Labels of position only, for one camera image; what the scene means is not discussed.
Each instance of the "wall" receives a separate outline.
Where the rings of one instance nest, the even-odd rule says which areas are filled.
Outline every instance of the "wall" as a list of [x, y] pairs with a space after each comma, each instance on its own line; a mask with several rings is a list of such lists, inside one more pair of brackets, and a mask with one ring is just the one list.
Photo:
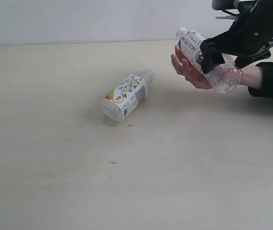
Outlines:
[[214, 36], [232, 21], [211, 0], [0, 0], [0, 45], [174, 39], [178, 27]]

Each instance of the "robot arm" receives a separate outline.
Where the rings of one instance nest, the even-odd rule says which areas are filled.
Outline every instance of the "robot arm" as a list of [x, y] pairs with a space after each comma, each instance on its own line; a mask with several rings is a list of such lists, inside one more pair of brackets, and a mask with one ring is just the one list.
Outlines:
[[228, 31], [202, 43], [204, 73], [225, 62], [222, 53], [237, 56], [240, 68], [271, 56], [273, 0], [213, 0], [212, 8], [227, 13], [237, 9], [239, 14]]

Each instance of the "bottle label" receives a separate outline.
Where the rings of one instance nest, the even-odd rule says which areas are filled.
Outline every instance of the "bottle label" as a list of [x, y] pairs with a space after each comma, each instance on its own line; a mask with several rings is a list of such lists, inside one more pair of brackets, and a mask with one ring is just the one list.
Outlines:
[[148, 94], [148, 82], [136, 75], [130, 75], [105, 99], [121, 108], [125, 119], [140, 104]]
[[201, 73], [203, 73], [202, 63], [204, 61], [204, 56], [200, 49], [200, 45], [204, 40], [205, 38], [201, 33], [190, 30], [181, 37], [178, 44], [186, 58]]

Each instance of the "white bottle cap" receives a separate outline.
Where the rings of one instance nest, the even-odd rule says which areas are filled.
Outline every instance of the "white bottle cap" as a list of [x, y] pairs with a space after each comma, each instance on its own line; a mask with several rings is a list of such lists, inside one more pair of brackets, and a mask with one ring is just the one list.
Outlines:
[[188, 30], [185, 29], [185, 28], [180, 28], [180, 29], [177, 31], [177, 34], [176, 34], [177, 38], [179, 38], [180, 35], [181, 35], [183, 32], [186, 32], [186, 31], [188, 31]]
[[145, 71], [142, 71], [139, 74], [139, 77], [141, 77], [141, 78], [147, 77], [148, 79], [150, 79], [150, 83], [152, 83], [155, 79], [155, 74], [153, 73], [153, 71], [147, 69]]

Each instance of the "water bottle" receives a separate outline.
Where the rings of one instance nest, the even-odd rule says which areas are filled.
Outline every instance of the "water bottle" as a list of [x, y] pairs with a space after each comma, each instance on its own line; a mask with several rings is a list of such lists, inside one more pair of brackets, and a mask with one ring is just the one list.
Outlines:
[[243, 71], [234, 65], [232, 57], [227, 54], [222, 54], [225, 60], [224, 64], [216, 66], [207, 74], [203, 73], [201, 65], [204, 56], [200, 49], [200, 45], [205, 38], [201, 33], [195, 30], [188, 31], [185, 28], [181, 28], [177, 32], [177, 38], [179, 39], [178, 45], [184, 56], [204, 75], [216, 92], [227, 93], [240, 85]]
[[149, 84], [154, 78], [155, 75], [150, 70], [145, 70], [138, 76], [128, 76], [101, 101], [103, 112], [110, 119], [123, 122], [147, 97]]

